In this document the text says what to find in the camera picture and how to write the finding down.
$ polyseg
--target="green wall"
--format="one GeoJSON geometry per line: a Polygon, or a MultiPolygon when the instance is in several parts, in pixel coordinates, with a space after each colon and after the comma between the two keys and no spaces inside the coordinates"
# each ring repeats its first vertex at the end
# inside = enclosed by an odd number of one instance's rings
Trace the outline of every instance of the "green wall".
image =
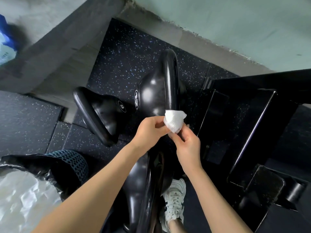
{"type": "Polygon", "coordinates": [[[311,68],[311,0],[135,0],[271,70],[311,68]]]}

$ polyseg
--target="forearm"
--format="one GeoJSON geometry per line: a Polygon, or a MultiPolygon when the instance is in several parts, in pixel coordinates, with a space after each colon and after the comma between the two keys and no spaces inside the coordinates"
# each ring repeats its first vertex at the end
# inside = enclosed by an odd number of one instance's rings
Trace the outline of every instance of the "forearm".
{"type": "Polygon", "coordinates": [[[43,218],[33,233],[98,233],[141,152],[131,143],[126,145],[106,167],[43,218]]]}
{"type": "Polygon", "coordinates": [[[188,175],[213,233],[250,233],[202,168],[188,175]]]}

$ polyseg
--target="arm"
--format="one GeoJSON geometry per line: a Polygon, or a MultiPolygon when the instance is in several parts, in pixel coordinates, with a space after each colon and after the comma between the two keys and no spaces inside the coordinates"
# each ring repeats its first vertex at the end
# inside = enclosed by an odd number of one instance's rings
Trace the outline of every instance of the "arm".
{"type": "Polygon", "coordinates": [[[211,231],[251,233],[202,168],[199,138],[185,124],[181,129],[183,140],[174,133],[169,133],[169,137],[176,144],[178,160],[196,191],[211,231]]]}
{"type": "Polygon", "coordinates": [[[133,140],[114,159],[44,217],[33,233],[98,233],[137,160],[169,132],[164,117],[144,119],[133,140]]]}

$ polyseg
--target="sneaker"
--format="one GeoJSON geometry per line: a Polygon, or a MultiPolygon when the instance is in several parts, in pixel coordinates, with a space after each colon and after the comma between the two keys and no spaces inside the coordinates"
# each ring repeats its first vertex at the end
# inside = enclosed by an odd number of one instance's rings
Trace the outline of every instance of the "sneaker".
{"type": "Polygon", "coordinates": [[[171,220],[180,219],[184,223],[184,198],[186,195],[186,183],[183,179],[172,180],[171,186],[164,192],[165,208],[160,213],[162,230],[170,232],[168,223],[171,220]]]}

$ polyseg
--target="hand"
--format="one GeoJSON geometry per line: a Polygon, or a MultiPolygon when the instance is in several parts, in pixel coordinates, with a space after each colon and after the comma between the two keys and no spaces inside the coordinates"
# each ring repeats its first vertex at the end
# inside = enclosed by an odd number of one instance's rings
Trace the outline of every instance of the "hand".
{"type": "Polygon", "coordinates": [[[169,133],[177,147],[177,157],[187,176],[202,169],[200,159],[200,139],[185,124],[179,132],[182,139],[175,133],[169,133]]]}
{"type": "Polygon", "coordinates": [[[137,132],[131,141],[140,151],[145,154],[158,142],[160,137],[166,135],[170,130],[163,122],[164,116],[145,118],[138,126],[137,132]]]}

